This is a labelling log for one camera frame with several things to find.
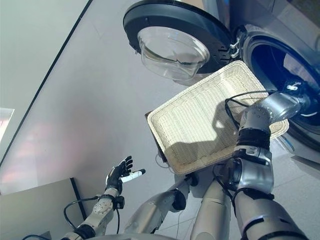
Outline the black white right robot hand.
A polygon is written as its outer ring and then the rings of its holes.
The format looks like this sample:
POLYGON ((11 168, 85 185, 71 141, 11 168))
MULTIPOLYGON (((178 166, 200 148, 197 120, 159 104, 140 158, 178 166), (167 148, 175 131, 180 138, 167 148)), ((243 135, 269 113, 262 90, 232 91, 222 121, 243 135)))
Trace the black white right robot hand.
POLYGON ((285 90, 297 98, 309 99, 311 102, 320 103, 320 96, 307 84, 306 81, 289 82, 285 90))

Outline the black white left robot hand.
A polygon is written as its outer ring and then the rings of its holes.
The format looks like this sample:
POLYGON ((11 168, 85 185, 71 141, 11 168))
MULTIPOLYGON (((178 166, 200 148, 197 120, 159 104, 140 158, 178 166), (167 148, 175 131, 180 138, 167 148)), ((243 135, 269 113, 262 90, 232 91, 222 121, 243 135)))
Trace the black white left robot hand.
POLYGON ((120 195, 123 191, 123 183, 132 181, 146 173, 145 169, 132 171, 132 167, 133 159, 131 156, 127 156, 118 165, 113 166, 105 180, 106 189, 116 189, 120 195))

